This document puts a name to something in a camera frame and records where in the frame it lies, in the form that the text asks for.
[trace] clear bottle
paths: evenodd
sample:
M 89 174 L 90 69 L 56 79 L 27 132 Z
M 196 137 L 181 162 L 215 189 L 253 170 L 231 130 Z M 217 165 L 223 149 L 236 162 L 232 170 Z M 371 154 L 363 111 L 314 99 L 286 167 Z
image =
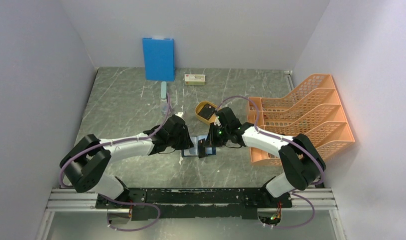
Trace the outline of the clear bottle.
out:
M 167 93 L 167 83 L 163 81 L 160 92 L 160 110 L 164 115 L 166 115 L 167 110 L 169 109 L 169 106 L 167 105 L 166 93 Z

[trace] robotic arm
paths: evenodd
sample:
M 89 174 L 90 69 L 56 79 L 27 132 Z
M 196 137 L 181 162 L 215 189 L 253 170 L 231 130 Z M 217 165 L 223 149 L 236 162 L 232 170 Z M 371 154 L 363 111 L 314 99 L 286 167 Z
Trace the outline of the robotic arm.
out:
M 289 198 L 288 192 L 293 189 L 304 190 L 312 184 L 312 182 L 320 175 L 316 164 L 294 144 L 289 144 L 284 141 L 293 141 L 295 144 L 304 148 L 310 153 L 316 161 L 325 170 L 325 163 L 316 151 L 309 138 L 303 134 L 296 137 L 278 136 L 276 139 L 265 134 L 263 130 L 257 130 L 251 123 L 241 124 L 239 119 L 234 115 L 229 107 L 222 108 L 216 112 L 220 125 L 211 124 L 209 134 L 205 140 L 204 147 L 221 147 L 228 141 L 239 144 L 243 147 L 253 147 L 266 151 L 281 159 L 284 173 L 269 180 L 262 188 L 246 188 L 246 192 L 240 191 L 243 188 L 197 188 L 197 189 L 166 189 L 166 188 L 128 188 L 123 182 L 105 173 L 108 163 L 120 161 L 133 156 L 146 156 L 163 152 L 166 147 L 172 147 L 176 150 L 185 150 L 193 147 L 188 128 L 185 121 L 181 118 L 182 114 L 178 113 L 169 117 L 163 127 L 156 132 L 151 138 L 143 139 L 153 134 L 158 126 L 151 130 L 144 131 L 136 135 L 136 140 L 126 141 L 123 143 L 113 144 L 121 139 L 98 139 L 93 134 L 85 136 L 76 146 L 66 155 L 61 161 L 60 167 L 63 167 L 66 162 L 76 154 L 86 150 L 92 146 L 102 143 L 107 143 L 106 146 L 98 147 L 88 152 L 88 155 L 83 155 L 70 163 L 65 169 L 65 175 L 72 183 L 78 193 L 86 191 L 95 191 L 101 195 L 111 199 L 135 203 L 141 200 L 132 196 L 139 193 L 144 196 L 145 202 L 154 204 L 184 204 L 184 205 L 200 205 L 207 203 L 221 204 L 239 204 L 248 208 L 274 208 L 281 202 L 283 204 Z M 289 204 L 284 204 L 284 207 L 291 207 Z M 184 209 L 186 214 L 191 213 L 195 209 Z M 169 208 L 165 208 L 164 217 L 176 217 L 177 209 L 169 213 Z M 218 207 L 217 211 L 235 211 L 234 206 Z M 237 216 L 246 214 L 244 210 L 240 210 Z M 229 212 L 224 212 L 222 216 L 232 216 Z M 254 212 L 248 219 L 254 218 Z

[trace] plastic file organizer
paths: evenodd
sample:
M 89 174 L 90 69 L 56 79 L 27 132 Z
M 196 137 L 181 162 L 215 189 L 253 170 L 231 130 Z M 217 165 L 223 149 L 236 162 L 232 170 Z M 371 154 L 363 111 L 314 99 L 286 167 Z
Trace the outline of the plastic file organizer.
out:
M 260 111 L 261 129 L 276 134 L 306 134 L 324 161 L 354 143 L 337 89 L 330 74 L 312 74 L 282 98 L 250 97 Z M 247 105 L 249 123 L 256 110 Z M 250 148 L 253 165 L 280 166 L 281 160 L 265 151 Z

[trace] black mounting plate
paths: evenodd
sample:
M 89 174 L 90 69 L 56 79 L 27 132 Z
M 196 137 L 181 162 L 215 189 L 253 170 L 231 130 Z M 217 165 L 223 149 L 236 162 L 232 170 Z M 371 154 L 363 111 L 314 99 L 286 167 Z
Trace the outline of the black mounting plate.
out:
M 162 219 L 242 217 L 258 219 L 257 209 L 291 208 L 289 193 L 272 197 L 265 188 L 129 188 L 134 203 L 151 203 L 161 210 Z M 112 203 L 100 195 L 97 209 L 128 209 L 128 205 Z M 133 206 L 132 220 L 154 219 L 157 211 L 150 206 Z

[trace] blue board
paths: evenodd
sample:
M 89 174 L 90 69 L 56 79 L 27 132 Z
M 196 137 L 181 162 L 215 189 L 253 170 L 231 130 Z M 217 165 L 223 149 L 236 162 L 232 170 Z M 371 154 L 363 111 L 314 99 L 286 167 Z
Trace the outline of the blue board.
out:
M 142 50 L 145 78 L 172 82 L 174 79 L 173 39 L 145 37 L 142 39 Z

